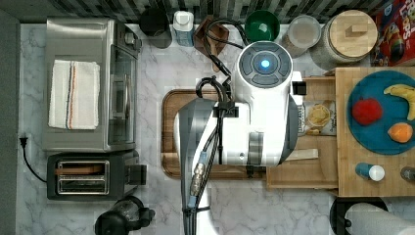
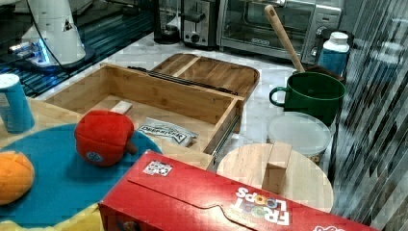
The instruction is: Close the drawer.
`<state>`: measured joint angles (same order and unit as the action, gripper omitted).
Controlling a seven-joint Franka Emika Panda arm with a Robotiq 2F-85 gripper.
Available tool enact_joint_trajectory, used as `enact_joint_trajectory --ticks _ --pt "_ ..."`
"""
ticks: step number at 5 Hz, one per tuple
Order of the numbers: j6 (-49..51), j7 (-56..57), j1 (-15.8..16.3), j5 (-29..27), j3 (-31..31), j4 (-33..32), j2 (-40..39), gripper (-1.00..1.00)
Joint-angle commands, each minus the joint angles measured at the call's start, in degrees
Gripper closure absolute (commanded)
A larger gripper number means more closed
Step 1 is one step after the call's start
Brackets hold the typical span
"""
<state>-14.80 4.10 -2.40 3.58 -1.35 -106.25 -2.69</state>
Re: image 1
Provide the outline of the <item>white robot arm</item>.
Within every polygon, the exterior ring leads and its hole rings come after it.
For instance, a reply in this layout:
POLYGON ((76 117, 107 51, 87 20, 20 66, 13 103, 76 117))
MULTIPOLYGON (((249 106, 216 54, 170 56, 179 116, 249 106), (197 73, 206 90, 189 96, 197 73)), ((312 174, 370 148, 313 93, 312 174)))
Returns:
POLYGON ((246 46, 220 83, 202 78, 197 98, 174 120, 185 235, 216 235, 208 200, 212 166, 275 166, 295 149, 305 93, 286 49, 271 41, 246 46))

